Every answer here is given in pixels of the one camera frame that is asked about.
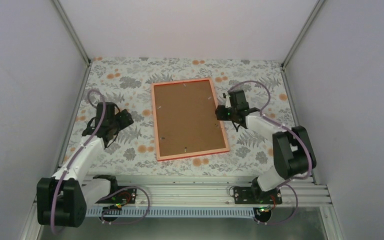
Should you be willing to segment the red picture frame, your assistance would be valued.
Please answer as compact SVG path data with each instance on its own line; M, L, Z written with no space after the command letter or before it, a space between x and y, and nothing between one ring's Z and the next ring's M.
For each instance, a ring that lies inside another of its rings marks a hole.
M231 150L210 77L152 83L151 101L158 162Z

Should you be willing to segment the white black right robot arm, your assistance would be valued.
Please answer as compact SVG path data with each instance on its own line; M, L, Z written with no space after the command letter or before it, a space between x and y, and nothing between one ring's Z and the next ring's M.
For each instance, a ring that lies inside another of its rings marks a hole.
M243 127L272 142L274 166L251 182L250 195L254 202L262 204L275 189L310 175L317 160L305 127L289 128L260 109L251 108L243 90L225 92L223 97L226 103L215 110L218 120L232 122L236 129Z

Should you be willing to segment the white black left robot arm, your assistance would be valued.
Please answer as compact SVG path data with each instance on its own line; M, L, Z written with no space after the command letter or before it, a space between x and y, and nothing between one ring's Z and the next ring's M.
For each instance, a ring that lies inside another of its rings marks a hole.
M67 162L51 177L36 185L37 221L52 227L79 227L86 211L101 201L111 203L119 197L114 175L99 174L84 183L92 162L108 148L119 133L134 123L128 110L114 102L100 102L96 115L82 131L79 146Z

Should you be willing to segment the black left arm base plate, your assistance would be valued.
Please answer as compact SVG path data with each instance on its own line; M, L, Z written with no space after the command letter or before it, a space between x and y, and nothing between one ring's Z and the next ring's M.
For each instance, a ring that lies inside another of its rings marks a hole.
M107 196L98 197L92 201L91 204L134 204L137 194L138 188L136 186L119 186L114 192L111 192Z

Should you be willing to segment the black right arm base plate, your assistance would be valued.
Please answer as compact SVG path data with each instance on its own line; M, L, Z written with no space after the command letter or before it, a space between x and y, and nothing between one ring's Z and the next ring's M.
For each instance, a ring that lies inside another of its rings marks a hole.
M270 191L253 190L251 187L234 186L232 197L236 205L280 205L282 194L275 188Z

